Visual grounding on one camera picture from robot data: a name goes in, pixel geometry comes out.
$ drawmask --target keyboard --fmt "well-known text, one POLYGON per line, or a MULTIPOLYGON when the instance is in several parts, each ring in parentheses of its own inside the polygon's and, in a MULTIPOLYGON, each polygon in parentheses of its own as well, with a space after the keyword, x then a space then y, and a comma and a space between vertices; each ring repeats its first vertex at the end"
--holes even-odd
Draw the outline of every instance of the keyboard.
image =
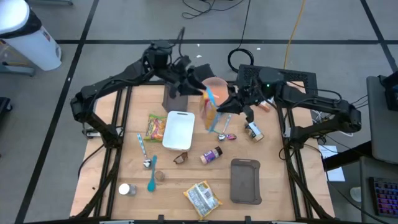
POLYGON ((376 214, 398 218, 398 180, 370 177, 369 183, 376 214))

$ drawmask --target brown tray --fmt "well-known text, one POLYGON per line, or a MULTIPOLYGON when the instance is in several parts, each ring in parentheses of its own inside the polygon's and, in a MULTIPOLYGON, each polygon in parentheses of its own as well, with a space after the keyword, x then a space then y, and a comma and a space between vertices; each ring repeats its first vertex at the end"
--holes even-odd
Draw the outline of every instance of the brown tray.
POLYGON ((259 169, 260 162, 257 160, 231 161, 231 200, 234 203, 261 204, 259 169))

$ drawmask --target concrete floor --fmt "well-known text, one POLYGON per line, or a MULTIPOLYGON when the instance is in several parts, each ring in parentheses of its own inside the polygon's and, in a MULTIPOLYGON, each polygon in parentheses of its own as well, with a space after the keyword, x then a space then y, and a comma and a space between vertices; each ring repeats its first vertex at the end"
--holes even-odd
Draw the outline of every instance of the concrete floor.
MULTIPOLYGON (((194 0, 187 2, 197 7, 203 5, 194 0)), ((395 22, 398 20, 395 13, 398 2, 366 2, 384 39, 398 40, 395 22)), ((0 126, 0 223, 13 223, 16 219, 65 82, 71 84, 66 101, 59 102, 62 111, 25 222, 68 218, 77 170, 86 147, 81 125, 72 118, 69 101, 82 86, 124 70, 126 65, 141 56, 146 47, 134 41, 128 44, 85 44, 77 63, 73 59, 77 59, 78 40, 97 0, 74 0, 74 3, 74 6, 68 6, 29 1, 50 34, 65 43, 61 45, 61 67, 50 72, 38 70, 32 78, 0 74, 0 96, 10 97, 14 105, 12 113, 0 126)), ((217 76, 234 80, 236 74, 229 69, 226 56, 237 44, 228 40, 241 38, 247 4, 246 0, 229 11, 212 11, 187 20, 181 18, 182 12, 189 11, 181 0, 99 0, 86 39, 175 39, 181 27, 185 26, 185 39, 195 39, 200 45, 185 44, 183 53, 191 57, 194 65, 210 63, 217 76), (206 39, 217 40, 218 44, 203 44, 206 39)), ((289 0, 251 1, 244 38, 265 41, 262 44, 243 44, 242 47, 254 54, 256 65, 283 66, 286 45, 273 44, 275 42, 269 40, 290 37, 300 4, 301 1, 289 0)), ((215 7, 222 9, 229 5, 231 2, 219 0, 215 7)), ((332 41, 293 44, 287 68, 315 72, 319 88, 338 91, 348 101, 366 94, 367 76, 392 73, 381 44, 344 41, 377 40, 360 0, 308 0, 294 39, 342 40, 337 44, 332 41)), ((398 57, 398 45, 388 45, 388 49, 393 57, 398 57)), ((239 63, 249 63, 248 58, 234 55, 233 64, 239 63)), ((368 109, 364 107, 361 111, 363 129, 353 138, 340 133, 331 136, 349 147, 370 140, 368 109)), ((339 151, 346 150, 339 145, 337 147, 339 151)), ((346 182, 335 183, 335 186, 348 194, 351 187, 359 186, 359 164, 345 166, 343 170, 346 182)), ((333 189, 331 196, 338 218, 361 221, 360 212, 333 189)))

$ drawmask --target teal spoon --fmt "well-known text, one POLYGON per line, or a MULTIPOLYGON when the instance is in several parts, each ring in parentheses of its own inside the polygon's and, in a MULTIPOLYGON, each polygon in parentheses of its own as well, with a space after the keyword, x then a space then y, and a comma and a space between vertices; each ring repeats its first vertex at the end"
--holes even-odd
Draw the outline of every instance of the teal spoon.
POLYGON ((150 177, 150 181, 148 184, 148 191, 153 192, 155 191, 156 184, 155 184, 155 165, 156 165, 157 156, 154 155, 152 158, 152 176, 150 177))

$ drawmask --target wooden tabletop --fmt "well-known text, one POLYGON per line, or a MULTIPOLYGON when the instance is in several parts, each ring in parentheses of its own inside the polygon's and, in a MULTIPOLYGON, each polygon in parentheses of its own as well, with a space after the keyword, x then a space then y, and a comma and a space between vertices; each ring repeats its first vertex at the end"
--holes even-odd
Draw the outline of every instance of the wooden tabletop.
MULTIPOLYGON (((197 220, 198 214, 183 192, 193 184, 207 180, 223 204, 213 210, 205 218, 206 220, 244 220, 246 215, 255 221, 295 220, 286 164, 278 157, 278 152, 282 148, 282 139, 277 113, 275 110, 266 113, 255 106, 252 107, 255 114, 254 122, 262 131, 263 140, 257 143, 250 140, 243 128, 245 115, 241 114, 233 115, 228 127, 228 132, 237 135, 237 140, 218 142, 217 134, 208 134, 198 115, 200 97, 189 96, 188 112, 195 114, 195 127, 188 160, 184 164, 176 165, 173 160, 180 154, 179 152, 164 148, 161 142, 144 142, 148 156, 157 155, 156 170, 161 170, 165 174, 165 180, 156 183, 155 192, 148 192, 147 184, 151 172, 143 168, 144 156, 136 133, 143 135, 146 132, 149 114, 167 116, 161 105, 163 92, 164 86, 155 85, 132 89, 112 219, 156 220, 158 215, 164 215, 166 220, 197 220), (223 155, 203 165, 199 157, 216 146, 222 148, 223 155), (260 205, 238 204, 230 200, 230 167, 234 158, 256 159, 261 163, 259 178, 262 203, 260 205), (136 185, 137 194, 130 197, 120 195, 117 188, 122 183, 136 185)), ((105 123, 111 122, 115 98, 114 93, 98 100, 96 114, 105 123)), ((123 111, 123 106, 121 103, 120 111, 123 111)), ((306 127, 312 124, 309 110, 294 108, 293 112, 297 126, 306 127)), ((101 144, 100 138, 89 140, 85 157, 101 144)), ((307 144, 318 147, 314 139, 309 139, 307 144)), ((82 168, 71 215, 80 212, 98 188, 104 152, 105 150, 99 152, 82 168)), ((334 216, 319 152, 304 147, 301 153, 309 191, 325 211, 334 216)), ((297 191, 301 214, 305 217, 305 207, 299 188, 297 191)), ((102 215, 105 214, 107 201, 108 191, 104 194, 102 215)))

